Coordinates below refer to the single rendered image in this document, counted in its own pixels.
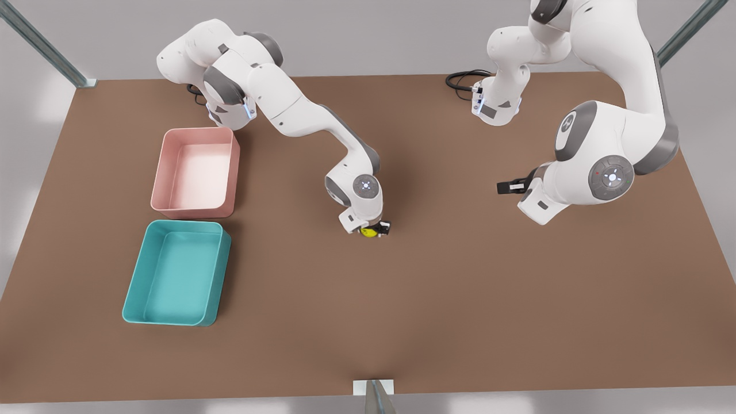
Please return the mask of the pink rectangular tray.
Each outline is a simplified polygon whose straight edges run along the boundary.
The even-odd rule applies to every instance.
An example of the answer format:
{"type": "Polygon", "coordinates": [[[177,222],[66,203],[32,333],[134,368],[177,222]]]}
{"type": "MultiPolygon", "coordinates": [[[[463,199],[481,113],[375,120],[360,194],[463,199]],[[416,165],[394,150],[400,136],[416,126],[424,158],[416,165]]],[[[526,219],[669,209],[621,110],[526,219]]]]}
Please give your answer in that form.
{"type": "Polygon", "coordinates": [[[235,209],[240,155],[232,129],[169,129],[150,206],[174,220],[229,217],[235,209]]]}

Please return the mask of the teal rectangular tray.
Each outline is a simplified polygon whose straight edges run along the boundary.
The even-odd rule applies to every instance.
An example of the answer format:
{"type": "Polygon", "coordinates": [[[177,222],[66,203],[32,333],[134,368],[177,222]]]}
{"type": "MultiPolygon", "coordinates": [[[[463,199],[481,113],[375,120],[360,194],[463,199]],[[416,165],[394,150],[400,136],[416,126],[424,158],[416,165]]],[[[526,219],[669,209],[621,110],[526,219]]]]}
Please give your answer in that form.
{"type": "Polygon", "coordinates": [[[217,222],[152,221],[137,256],[123,319],[210,327],[219,311],[231,243],[217,222]]]}

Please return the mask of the silver frame post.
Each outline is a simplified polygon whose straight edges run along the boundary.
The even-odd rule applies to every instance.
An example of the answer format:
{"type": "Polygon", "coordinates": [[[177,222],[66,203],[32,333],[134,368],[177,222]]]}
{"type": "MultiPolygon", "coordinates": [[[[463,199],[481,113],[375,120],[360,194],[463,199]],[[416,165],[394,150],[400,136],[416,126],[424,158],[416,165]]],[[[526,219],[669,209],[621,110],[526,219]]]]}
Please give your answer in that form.
{"type": "Polygon", "coordinates": [[[704,0],[688,20],[659,49],[660,66],[669,62],[730,0],[704,0]]]}
{"type": "Polygon", "coordinates": [[[394,395],[393,379],[354,380],[352,392],[365,397],[365,414],[397,414],[389,398],[394,395]]]}
{"type": "Polygon", "coordinates": [[[87,78],[63,54],[61,54],[40,32],[18,11],[9,0],[0,0],[0,18],[16,34],[31,45],[58,73],[68,79],[77,89],[97,86],[97,79],[87,78]]]}

